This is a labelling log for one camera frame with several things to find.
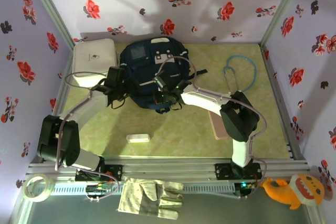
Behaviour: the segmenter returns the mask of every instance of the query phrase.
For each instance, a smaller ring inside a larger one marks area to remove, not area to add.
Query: white wall
[[[213,43],[213,37],[215,42],[260,42],[281,0],[185,0],[185,4],[176,3],[176,7],[169,0],[92,0],[97,12],[91,15],[83,10],[88,0],[52,1],[76,40],[88,36],[88,39],[109,37],[116,42],[131,42],[159,36],[160,26],[171,19],[175,25],[174,38],[187,43]],[[218,11],[228,2],[234,10],[229,20],[222,20]],[[109,27],[122,33],[114,36],[108,32]]]
[[[298,8],[303,9],[301,17]],[[283,21],[291,17],[293,22],[287,23],[288,33],[283,36]],[[288,124],[292,124],[312,171],[325,184],[322,205],[328,223],[335,223],[336,209],[336,44],[332,47],[336,43],[335,17],[335,0],[291,0],[267,42],[267,62],[277,73],[291,117]]]
[[[11,26],[0,30],[0,223],[6,224],[36,156],[41,124],[52,111],[70,49],[40,0],[0,3],[0,23]]]

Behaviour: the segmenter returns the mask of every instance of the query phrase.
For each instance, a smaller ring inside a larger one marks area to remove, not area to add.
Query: navy backpack
[[[159,37],[137,41],[126,46],[120,55],[120,67],[125,69],[124,80],[133,78],[140,84],[139,90],[130,95],[130,98],[141,108],[155,110],[163,114],[168,112],[173,103],[155,104],[153,93],[158,90],[158,86],[153,82],[155,74],[161,64],[173,57],[188,57],[188,50],[181,42],[169,37]],[[189,80],[194,74],[189,76],[190,64],[183,59],[171,59],[163,67],[176,85],[181,80]],[[206,73],[201,70],[197,75]]]

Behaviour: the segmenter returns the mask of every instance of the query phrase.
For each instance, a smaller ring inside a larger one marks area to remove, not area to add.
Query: pink notebook
[[[222,118],[211,111],[209,111],[209,117],[215,139],[220,140],[228,137]]]

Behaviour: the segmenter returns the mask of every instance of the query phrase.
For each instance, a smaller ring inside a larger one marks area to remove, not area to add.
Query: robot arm
[[[122,82],[122,76],[122,69],[111,67],[104,84],[98,84],[91,89],[92,95],[88,97],[88,102],[74,113],[70,113],[62,130],[59,160],[61,164],[89,170],[99,170],[104,166],[102,157],[80,149],[79,131],[96,113],[115,100],[125,99],[137,89],[137,84],[132,80]],[[250,135],[257,127],[259,116],[245,106],[232,101],[234,99],[241,104],[251,106],[243,93],[236,92],[231,96],[214,93],[197,88],[184,80],[175,86],[164,71],[154,78],[154,82],[159,87],[159,91],[154,94],[157,103],[174,102],[194,105],[221,116],[228,135],[233,139],[233,165],[243,169],[251,162],[248,151]],[[63,119],[68,114],[69,112],[59,116],[49,115],[44,119],[38,144],[40,157],[56,161],[58,132]]]

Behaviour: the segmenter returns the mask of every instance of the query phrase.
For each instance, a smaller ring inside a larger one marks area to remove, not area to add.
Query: orange stuffed animal
[[[309,174],[295,174],[289,183],[284,179],[272,178],[265,180],[261,185],[268,196],[280,203],[290,205],[290,209],[298,209],[301,204],[317,206],[323,201],[323,184]]]

